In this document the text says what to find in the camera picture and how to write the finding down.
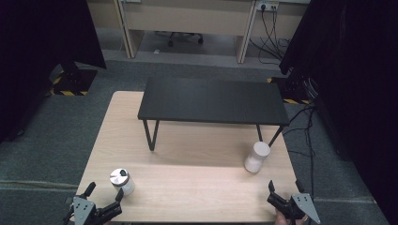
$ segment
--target power outlet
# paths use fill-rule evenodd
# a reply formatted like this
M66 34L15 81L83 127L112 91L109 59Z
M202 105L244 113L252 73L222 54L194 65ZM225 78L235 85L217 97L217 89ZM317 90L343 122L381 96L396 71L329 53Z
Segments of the power outlet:
M257 1L257 10L262 10L261 6L266 6L266 11L277 11L279 2L270 2L270 1Z

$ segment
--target gray carpet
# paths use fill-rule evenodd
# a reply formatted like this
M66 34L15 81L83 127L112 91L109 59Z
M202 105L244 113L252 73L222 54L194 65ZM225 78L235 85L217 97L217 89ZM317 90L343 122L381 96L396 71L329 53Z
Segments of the gray carpet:
M99 69L87 96L46 97L24 135L0 144L0 225L62 224L69 209L63 201L73 196L79 185L113 92L143 91L149 76L256 82L281 76L278 71L254 68L118 61L107 61L107 67ZM289 117L303 107L285 104ZM302 113L283 132L305 128L307 121L308 114ZM355 166L335 154L316 112L313 123L314 201L323 224L388 224ZM289 151L309 154L304 131L289 132L284 138ZM298 153L290 153L290 158L297 178L311 191L310 158ZM34 186L5 181L46 183Z

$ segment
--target black tabletop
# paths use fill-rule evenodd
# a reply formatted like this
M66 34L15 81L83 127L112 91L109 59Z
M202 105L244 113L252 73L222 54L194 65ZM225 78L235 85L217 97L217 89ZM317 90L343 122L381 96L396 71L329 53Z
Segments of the black tabletop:
M138 118L287 126L275 83L149 78Z

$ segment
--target white cylinder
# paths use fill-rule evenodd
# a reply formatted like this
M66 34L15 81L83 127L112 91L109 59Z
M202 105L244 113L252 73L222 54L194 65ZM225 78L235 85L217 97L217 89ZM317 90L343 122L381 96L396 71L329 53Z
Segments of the white cylinder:
M117 191L121 188L123 189L123 196L130 195L135 189L134 182L132 182L130 174L125 169L114 170L109 179Z
M263 161L269 155L270 149L264 142L256 142L250 154L246 157L245 168L251 173L258 173L263 167Z

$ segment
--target table leg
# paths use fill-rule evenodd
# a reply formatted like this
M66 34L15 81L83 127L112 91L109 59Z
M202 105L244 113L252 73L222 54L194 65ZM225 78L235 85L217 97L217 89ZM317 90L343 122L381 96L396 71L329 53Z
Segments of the table leg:
M261 135L260 125L256 125L256 126L257 126L258 139L260 140L260 142L262 142L263 136Z
M158 136L159 120L156 121L155 131L153 133L153 140L151 140L151 138L150 138L149 127L148 127L147 121L143 120L143 123L144 123L144 128L145 128L146 139L148 140L149 149L151 151L154 151L155 150L156 137Z
M271 142L270 142L269 145L268 145L269 147L272 146L272 144L275 142L276 138L277 138L278 135L282 132L282 130L283 130L283 127L282 127L282 126L279 126L278 130L276 131L275 135L273 136Z

